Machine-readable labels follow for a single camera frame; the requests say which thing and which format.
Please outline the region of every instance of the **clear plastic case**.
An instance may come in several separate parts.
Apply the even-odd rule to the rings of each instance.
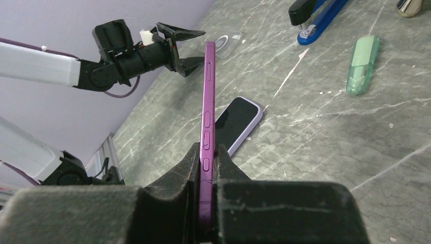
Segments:
[[[199,51],[205,53],[205,42],[215,42],[215,55],[218,58],[227,58],[233,50],[243,40],[244,33],[234,32],[229,30],[218,30],[215,32],[207,32],[204,35],[205,39],[199,46]]]

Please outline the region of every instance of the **lavender wall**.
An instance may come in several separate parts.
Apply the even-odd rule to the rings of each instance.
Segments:
[[[124,19],[137,42],[139,31],[154,27],[156,22],[193,28],[212,2],[2,0],[0,37],[98,61],[100,56],[91,35],[96,25]],[[0,116],[85,163],[109,133],[119,129],[159,72],[160,69],[143,75],[135,93],[125,99],[1,77]],[[124,94],[129,89],[115,86],[110,92]]]

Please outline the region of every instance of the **smartphone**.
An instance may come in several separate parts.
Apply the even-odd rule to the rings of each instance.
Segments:
[[[248,98],[235,98],[215,121],[215,143],[223,144],[232,156],[262,116],[262,105]]]
[[[205,235],[212,228],[212,165],[214,138],[214,100],[216,86],[216,43],[206,42],[202,96],[202,125],[199,150],[198,230]]]

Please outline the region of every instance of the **gray marble surface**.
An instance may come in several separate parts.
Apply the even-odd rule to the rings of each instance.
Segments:
[[[344,184],[372,243],[431,243],[431,11],[404,19],[395,0],[349,1],[317,42],[299,46],[293,2],[217,0],[199,25],[245,33],[217,60],[216,115],[236,96],[267,106],[233,161],[253,179]],[[368,34],[381,39],[375,72],[369,91],[352,97],[352,47]],[[159,76],[115,138],[127,183],[151,183],[199,140],[201,99],[202,69]]]

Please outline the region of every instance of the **green translucent object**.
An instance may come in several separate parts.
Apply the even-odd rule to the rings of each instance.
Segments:
[[[364,36],[356,41],[346,83],[349,94],[360,95],[368,88],[379,43],[376,36]]]

